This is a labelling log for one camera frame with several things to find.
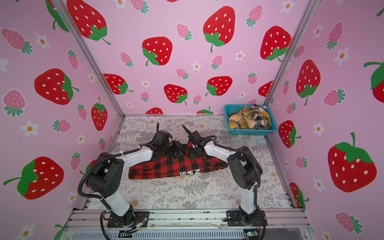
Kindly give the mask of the red black plaid shirt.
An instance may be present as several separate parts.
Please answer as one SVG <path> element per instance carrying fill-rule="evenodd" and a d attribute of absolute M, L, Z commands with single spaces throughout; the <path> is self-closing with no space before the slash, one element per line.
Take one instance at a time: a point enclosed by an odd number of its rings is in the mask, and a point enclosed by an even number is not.
<path fill-rule="evenodd" d="M 228 163 L 212 156 L 191 158 L 192 143 L 182 144 L 181 154 L 176 158 L 167 155 L 156 157 L 129 168 L 130 180 L 151 180 L 214 172 L 228 167 Z"/>

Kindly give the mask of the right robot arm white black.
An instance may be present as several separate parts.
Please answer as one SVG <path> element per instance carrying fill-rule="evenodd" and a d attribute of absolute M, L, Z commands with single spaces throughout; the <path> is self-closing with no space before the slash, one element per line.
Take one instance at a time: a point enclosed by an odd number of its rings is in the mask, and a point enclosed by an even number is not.
<path fill-rule="evenodd" d="M 262 211 L 257 204 L 258 189 L 261 186 L 263 170 L 250 149 L 243 146 L 234 149 L 217 142 L 217 136 L 202 137 L 197 131 L 185 129 L 193 144 L 193 156 L 214 157 L 226 162 L 236 184 L 241 190 L 239 218 L 246 226 L 257 222 Z"/>

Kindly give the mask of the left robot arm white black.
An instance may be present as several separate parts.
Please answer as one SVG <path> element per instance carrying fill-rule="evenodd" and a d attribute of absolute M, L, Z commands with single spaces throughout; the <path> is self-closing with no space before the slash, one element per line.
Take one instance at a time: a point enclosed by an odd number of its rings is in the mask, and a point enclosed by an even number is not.
<path fill-rule="evenodd" d="M 78 194 L 102 202 L 111 214 L 110 220 L 129 227 L 135 222 L 133 207 L 119 190 L 123 171 L 153 159 L 174 158 L 181 154 L 182 145 L 173 140 L 170 133 L 156 131 L 153 139 L 134 150 L 110 155 L 103 153 L 85 173 L 78 186 Z"/>

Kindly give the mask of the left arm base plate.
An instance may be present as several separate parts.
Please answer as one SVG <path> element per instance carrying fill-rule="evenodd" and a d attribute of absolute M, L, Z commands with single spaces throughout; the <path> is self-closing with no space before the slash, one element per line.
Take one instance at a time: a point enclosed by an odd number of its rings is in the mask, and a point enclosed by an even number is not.
<path fill-rule="evenodd" d="M 150 212 L 134 211 L 127 212 L 123 217 L 111 213 L 107 227 L 108 228 L 145 228 L 149 220 Z"/>

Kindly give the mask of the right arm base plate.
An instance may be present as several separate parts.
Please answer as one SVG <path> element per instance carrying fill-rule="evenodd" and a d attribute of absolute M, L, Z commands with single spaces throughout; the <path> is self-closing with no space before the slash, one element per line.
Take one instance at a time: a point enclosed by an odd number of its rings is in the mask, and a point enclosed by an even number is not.
<path fill-rule="evenodd" d="M 266 227 L 268 225 L 264 211 L 255 210 L 247 214 L 243 210 L 227 211 L 226 218 L 223 220 L 230 227 Z"/>

